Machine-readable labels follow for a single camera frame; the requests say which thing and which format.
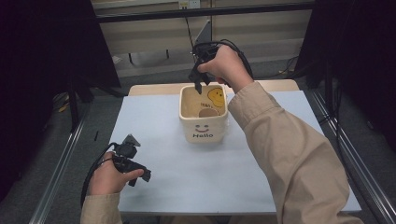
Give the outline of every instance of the black curtain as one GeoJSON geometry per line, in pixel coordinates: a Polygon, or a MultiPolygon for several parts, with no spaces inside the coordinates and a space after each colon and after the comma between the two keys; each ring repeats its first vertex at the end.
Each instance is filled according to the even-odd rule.
{"type": "Polygon", "coordinates": [[[330,68],[396,150],[396,2],[316,3],[296,71],[305,71],[308,86],[315,88],[330,68]]]}
{"type": "Polygon", "coordinates": [[[72,82],[86,102],[91,83],[120,85],[94,19],[89,0],[2,2],[0,200],[36,153],[57,93],[72,82]]]}

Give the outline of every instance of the left hand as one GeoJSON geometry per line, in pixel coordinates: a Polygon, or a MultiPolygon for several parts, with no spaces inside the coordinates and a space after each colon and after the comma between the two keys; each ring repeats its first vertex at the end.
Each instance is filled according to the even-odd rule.
{"type": "MultiPolygon", "coordinates": [[[[103,157],[104,161],[111,159],[113,154],[113,152],[107,152],[103,157]]],[[[102,195],[119,193],[128,181],[138,178],[143,173],[144,171],[142,169],[138,169],[123,174],[116,169],[113,160],[105,161],[93,173],[90,181],[90,194],[102,195]]]]}

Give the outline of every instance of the hand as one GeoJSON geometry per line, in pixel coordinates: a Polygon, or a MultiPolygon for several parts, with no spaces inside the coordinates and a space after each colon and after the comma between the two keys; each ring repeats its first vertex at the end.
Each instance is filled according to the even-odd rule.
{"type": "Polygon", "coordinates": [[[113,152],[107,152],[104,156],[104,161],[95,172],[90,181],[90,194],[101,195],[101,194],[113,194],[122,191],[125,184],[133,179],[141,176],[144,171],[142,169],[134,170],[129,173],[120,173],[116,167],[114,167],[113,152]]]}
{"type": "Polygon", "coordinates": [[[198,66],[201,73],[208,72],[216,77],[218,83],[226,81],[235,93],[253,82],[238,54],[228,46],[221,46],[216,57],[198,66]]]}

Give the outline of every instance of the black cable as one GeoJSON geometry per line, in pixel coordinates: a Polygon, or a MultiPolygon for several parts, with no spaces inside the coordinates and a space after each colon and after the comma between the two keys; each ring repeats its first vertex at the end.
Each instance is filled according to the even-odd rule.
{"type": "MultiPolygon", "coordinates": [[[[192,43],[192,36],[191,36],[191,30],[190,30],[190,25],[189,25],[189,19],[186,17],[186,23],[187,23],[187,30],[189,32],[189,39],[190,39],[190,44],[191,48],[194,48],[194,44],[192,43]]],[[[194,60],[194,63],[196,62],[194,55],[192,55],[192,59],[194,60]]]]}
{"type": "Polygon", "coordinates": [[[101,165],[103,165],[103,163],[105,163],[105,161],[111,161],[111,160],[113,160],[113,157],[108,158],[108,159],[105,159],[105,160],[99,162],[98,167],[101,166],[101,165]]]}
{"type": "Polygon", "coordinates": [[[79,201],[81,207],[82,207],[82,205],[84,204],[85,197],[87,196],[88,186],[90,185],[90,181],[91,181],[91,178],[92,178],[92,176],[93,176],[93,173],[95,172],[95,170],[96,170],[103,162],[105,162],[105,161],[102,161],[102,162],[99,162],[99,161],[103,158],[103,156],[105,155],[105,153],[108,151],[108,149],[109,149],[110,147],[116,146],[116,145],[117,145],[117,143],[111,143],[111,144],[109,144],[109,145],[102,151],[102,153],[100,154],[100,156],[93,162],[93,164],[92,164],[92,166],[91,166],[91,168],[90,168],[90,171],[87,173],[87,176],[85,177],[85,180],[84,180],[84,184],[83,184],[83,186],[82,186],[81,197],[80,197],[80,201],[79,201]]]}
{"type": "Polygon", "coordinates": [[[196,54],[198,52],[198,48],[202,47],[202,46],[210,46],[210,45],[226,45],[228,47],[230,47],[231,49],[233,49],[239,56],[239,58],[242,60],[242,63],[244,64],[245,68],[247,69],[248,74],[253,77],[253,72],[251,70],[250,64],[248,63],[247,58],[245,57],[244,52],[242,52],[232,41],[228,40],[228,39],[221,39],[220,41],[209,41],[209,42],[205,42],[205,43],[199,43],[196,44],[193,48],[192,48],[192,53],[196,54]]]}
{"type": "Polygon", "coordinates": [[[297,59],[298,57],[299,57],[299,56],[295,56],[295,57],[289,58],[288,61],[286,62],[286,68],[285,68],[285,70],[283,70],[283,71],[281,71],[281,72],[279,72],[279,73],[270,75],[270,76],[268,76],[268,77],[277,77],[277,76],[283,75],[286,71],[289,72],[289,69],[290,69],[291,65],[293,64],[294,60],[297,59]]]}

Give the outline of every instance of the yellow smiley face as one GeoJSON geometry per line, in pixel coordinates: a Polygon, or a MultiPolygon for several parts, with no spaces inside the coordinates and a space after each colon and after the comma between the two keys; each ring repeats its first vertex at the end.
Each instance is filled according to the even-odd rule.
{"type": "Polygon", "coordinates": [[[207,98],[209,98],[213,105],[217,107],[224,106],[224,96],[222,88],[215,88],[207,93],[207,98]]]}

